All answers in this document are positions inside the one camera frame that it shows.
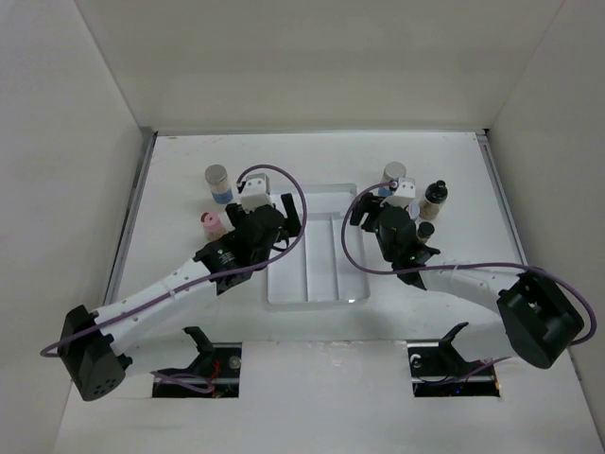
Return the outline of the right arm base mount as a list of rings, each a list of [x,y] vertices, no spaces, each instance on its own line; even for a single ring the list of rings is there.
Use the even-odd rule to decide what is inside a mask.
[[[468,325],[459,323],[439,339],[407,343],[411,388],[415,397],[499,397],[494,360],[465,360],[454,347]]]

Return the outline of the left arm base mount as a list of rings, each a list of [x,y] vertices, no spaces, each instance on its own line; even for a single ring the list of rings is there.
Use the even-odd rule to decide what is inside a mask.
[[[183,367],[159,370],[153,398],[237,398],[243,356],[242,343],[212,343],[197,326],[183,332],[196,345],[197,355]]]

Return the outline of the small black cap spice bottle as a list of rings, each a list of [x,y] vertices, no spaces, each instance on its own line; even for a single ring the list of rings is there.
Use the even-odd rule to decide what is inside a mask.
[[[435,233],[435,226],[429,221],[423,221],[417,226],[417,241],[425,245]]]

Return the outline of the blue label silver-cap jar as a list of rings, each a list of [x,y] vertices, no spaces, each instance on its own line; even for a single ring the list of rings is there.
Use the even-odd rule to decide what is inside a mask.
[[[400,162],[393,161],[385,165],[378,195],[386,198],[392,195],[401,185],[408,185],[406,179],[406,166]]]
[[[211,165],[205,169],[205,180],[217,204],[227,205],[233,201],[232,186],[227,169],[222,165]]]

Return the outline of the pink cap spice bottle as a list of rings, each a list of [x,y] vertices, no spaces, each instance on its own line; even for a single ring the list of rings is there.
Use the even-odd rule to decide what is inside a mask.
[[[216,241],[226,234],[227,228],[224,226],[218,212],[205,212],[200,217],[204,234],[209,242]]]

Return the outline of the black grinder top spice bottle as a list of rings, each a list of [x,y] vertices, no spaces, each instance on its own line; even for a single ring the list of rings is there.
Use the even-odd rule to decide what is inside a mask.
[[[419,203],[420,218],[434,220],[448,197],[448,189],[444,180],[431,183],[424,191]]]

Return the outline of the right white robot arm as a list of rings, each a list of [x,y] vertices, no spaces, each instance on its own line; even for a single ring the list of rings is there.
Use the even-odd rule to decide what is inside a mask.
[[[440,250],[419,239],[405,208],[365,191],[343,224],[373,233],[388,273],[424,291],[453,295],[490,310],[497,321],[457,325],[438,352],[441,368],[460,374],[473,359],[517,356],[548,369],[578,339],[584,320],[562,292],[562,282],[541,269],[515,263],[438,264]]]

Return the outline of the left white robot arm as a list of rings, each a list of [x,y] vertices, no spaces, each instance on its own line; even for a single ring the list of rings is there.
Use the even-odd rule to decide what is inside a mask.
[[[142,345],[143,337],[160,323],[191,304],[190,295],[215,300],[239,286],[269,264],[284,257],[274,247],[286,243],[291,252],[301,241],[308,218],[305,206],[297,208],[286,193],[282,207],[272,201],[247,209],[241,203],[227,207],[233,230],[208,242],[194,256],[165,278],[113,304],[88,310],[71,309],[64,318],[56,350],[85,402],[113,392],[130,375],[156,372],[177,381],[180,374],[199,377],[212,366],[213,345],[197,326],[183,328],[194,344],[180,354],[177,367],[169,358],[159,362],[165,345]]]

